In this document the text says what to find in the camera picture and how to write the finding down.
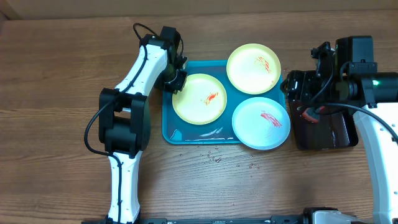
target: tray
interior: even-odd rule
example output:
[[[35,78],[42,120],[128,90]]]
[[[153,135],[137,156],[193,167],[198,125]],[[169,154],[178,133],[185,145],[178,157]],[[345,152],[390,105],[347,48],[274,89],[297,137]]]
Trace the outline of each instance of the tray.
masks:
[[[172,94],[163,92],[162,134],[171,144],[237,144],[241,143],[232,129],[232,114],[244,100],[252,97],[266,97],[275,100],[286,109],[284,94],[279,90],[282,75],[276,86],[266,93],[250,95],[237,90],[226,74],[227,60],[191,61],[185,71],[188,75],[196,73],[209,74],[217,78],[227,92],[227,105],[224,113],[214,122],[194,125],[183,121],[175,113],[172,105]]]

